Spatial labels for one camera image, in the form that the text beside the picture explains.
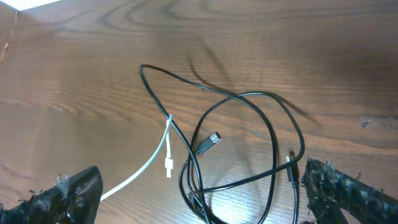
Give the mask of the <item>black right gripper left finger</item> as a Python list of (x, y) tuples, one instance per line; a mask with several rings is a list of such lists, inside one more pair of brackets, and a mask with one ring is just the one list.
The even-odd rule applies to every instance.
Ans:
[(1, 224), (93, 224), (103, 193), (100, 170), (91, 166), (72, 177), (58, 176), (50, 189), (20, 200), (12, 209), (1, 207)]

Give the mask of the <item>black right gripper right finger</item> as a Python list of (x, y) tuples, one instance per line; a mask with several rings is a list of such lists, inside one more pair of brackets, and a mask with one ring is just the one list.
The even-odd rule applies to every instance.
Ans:
[(397, 199), (329, 164), (309, 157), (302, 184), (317, 223), (347, 223), (343, 210), (360, 223), (397, 223)]

